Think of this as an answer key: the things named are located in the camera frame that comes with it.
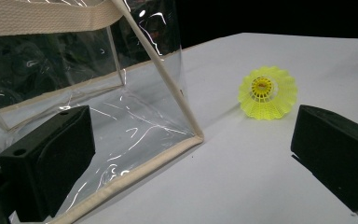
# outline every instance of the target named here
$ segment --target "yellow shuttlecock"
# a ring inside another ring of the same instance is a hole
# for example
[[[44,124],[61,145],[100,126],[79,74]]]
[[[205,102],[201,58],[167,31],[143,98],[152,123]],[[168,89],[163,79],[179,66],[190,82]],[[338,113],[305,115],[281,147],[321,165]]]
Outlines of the yellow shuttlecock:
[[[295,79],[277,66],[262,66],[243,78],[238,101],[247,116],[280,119],[296,103]]]

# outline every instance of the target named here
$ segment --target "black wall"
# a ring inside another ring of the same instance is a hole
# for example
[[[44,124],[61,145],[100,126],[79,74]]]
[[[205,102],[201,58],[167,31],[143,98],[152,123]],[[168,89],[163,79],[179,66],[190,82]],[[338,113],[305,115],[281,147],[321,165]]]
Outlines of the black wall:
[[[358,1],[176,0],[176,9],[182,48],[243,32],[358,38]]]

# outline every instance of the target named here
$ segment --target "white table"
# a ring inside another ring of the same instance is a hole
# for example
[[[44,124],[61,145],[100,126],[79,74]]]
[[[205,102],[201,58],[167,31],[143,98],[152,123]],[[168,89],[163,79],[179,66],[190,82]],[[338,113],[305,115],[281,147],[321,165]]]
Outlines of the white table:
[[[358,123],[358,39],[238,34],[184,49],[183,63],[205,142],[77,223],[358,223],[290,150],[300,105]],[[240,109],[241,80],[262,65],[296,79],[297,102],[283,119]]]

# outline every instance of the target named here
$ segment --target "bag strap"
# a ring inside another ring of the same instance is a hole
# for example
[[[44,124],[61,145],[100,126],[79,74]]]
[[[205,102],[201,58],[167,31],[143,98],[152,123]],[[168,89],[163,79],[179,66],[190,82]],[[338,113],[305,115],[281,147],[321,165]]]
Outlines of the bag strap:
[[[94,31],[121,16],[111,0],[92,7],[0,0],[0,36]]]

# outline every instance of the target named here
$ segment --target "clear plastic bag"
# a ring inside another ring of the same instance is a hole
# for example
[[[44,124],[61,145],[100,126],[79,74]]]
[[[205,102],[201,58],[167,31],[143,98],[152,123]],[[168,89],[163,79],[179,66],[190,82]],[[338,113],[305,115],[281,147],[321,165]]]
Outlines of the clear plastic bag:
[[[76,12],[111,4],[13,2]],[[55,114],[90,108],[96,154],[46,222],[75,221],[202,142],[184,96],[174,2],[114,1],[113,7],[124,17],[96,30],[0,35],[0,153]],[[15,213],[11,221],[20,223]]]

